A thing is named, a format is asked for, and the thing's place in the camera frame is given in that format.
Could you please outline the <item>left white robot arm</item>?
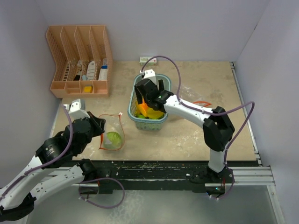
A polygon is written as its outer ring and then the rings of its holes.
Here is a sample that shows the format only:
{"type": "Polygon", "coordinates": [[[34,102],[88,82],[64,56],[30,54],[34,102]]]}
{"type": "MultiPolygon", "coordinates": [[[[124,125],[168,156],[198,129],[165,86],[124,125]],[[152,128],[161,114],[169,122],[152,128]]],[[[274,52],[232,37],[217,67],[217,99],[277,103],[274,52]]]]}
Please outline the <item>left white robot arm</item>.
{"type": "Polygon", "coordinates": [[[14,180],[0,190],[0,220],[24,218],[34,206],[65,186],[84,181],[91,183],[97,169],[90,159],[82,159],[62,175],[46,182],[44,177],[82,153],[93,137],[105,132],[106,120],[87,112],[87,117],[70,121],[63,131],[47,139],[36,151],[30,163],[14,180]]]}

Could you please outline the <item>green cabbage toy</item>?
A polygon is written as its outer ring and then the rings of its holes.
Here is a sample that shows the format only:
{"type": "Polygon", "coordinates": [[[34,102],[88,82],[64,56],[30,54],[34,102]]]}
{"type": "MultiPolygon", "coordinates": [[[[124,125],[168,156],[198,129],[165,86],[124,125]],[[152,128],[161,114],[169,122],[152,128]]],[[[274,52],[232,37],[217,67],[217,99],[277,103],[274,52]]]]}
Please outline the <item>green cabbage toy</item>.
{"type": "Polygon", "coordinates": [[[108,132],[105,142],[107,148],[120,148],[122,145],[122,138],[118,132],[108,132]]]}

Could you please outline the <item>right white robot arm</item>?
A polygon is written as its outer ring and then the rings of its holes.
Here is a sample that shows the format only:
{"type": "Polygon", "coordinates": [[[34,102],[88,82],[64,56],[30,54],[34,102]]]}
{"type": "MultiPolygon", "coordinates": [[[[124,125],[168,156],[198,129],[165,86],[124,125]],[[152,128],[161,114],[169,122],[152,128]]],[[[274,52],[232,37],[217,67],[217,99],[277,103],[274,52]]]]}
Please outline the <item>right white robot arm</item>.
{"type": "Polygon", "coordinates": [[[204,108],[164,89],[163,80],[155,84],[148,78],[134,85],[138,103],[145,102],[155,111],[180,116],[203,130],[205,144],[210,148],[208,179],[219,182],[224,178],[226,149],[235,128],[222,107],[204,108]]]}

